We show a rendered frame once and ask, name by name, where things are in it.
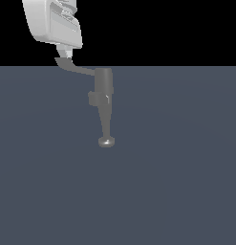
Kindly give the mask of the grey faucet lever handle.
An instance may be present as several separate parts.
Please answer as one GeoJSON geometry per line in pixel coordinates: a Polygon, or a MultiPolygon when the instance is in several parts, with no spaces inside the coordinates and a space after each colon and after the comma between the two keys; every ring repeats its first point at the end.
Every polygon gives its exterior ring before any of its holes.
{"type": "Polygon", "coordinates": [[[57,65],[63,70],[66,70],[69,72],[80,73],[83,75],[89,75],[89,76],[95,75],[95,71],[92,69],[75,66],[70,58],[56,57],[55,61],[56,61],[57,65]]]}

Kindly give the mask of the white Panda gripper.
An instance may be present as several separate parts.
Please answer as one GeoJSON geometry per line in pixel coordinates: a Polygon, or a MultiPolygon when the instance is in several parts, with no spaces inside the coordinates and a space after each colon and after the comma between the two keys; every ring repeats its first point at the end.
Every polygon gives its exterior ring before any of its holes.
{"type": "Polygon", "coordinates": [[[81,29],[75,18],[76,0],[22,0],[30,32],[36,41],[57,44],[61,57],[72,58],[82,48],[81,29]]]}

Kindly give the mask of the grey pusher tool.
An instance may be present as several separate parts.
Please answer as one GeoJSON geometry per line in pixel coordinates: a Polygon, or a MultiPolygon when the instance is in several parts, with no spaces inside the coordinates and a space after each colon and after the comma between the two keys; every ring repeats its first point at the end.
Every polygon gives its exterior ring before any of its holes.
{"type": "Polygon", "coordinates": [[[115,139],[110,135],[112,115],[113,72],[111,68],[95,69],[95,91],[88,93],[89,104],[96,106],[100,117],[102,137],[98,139],[100,147],[111,147],[115,139]]]}

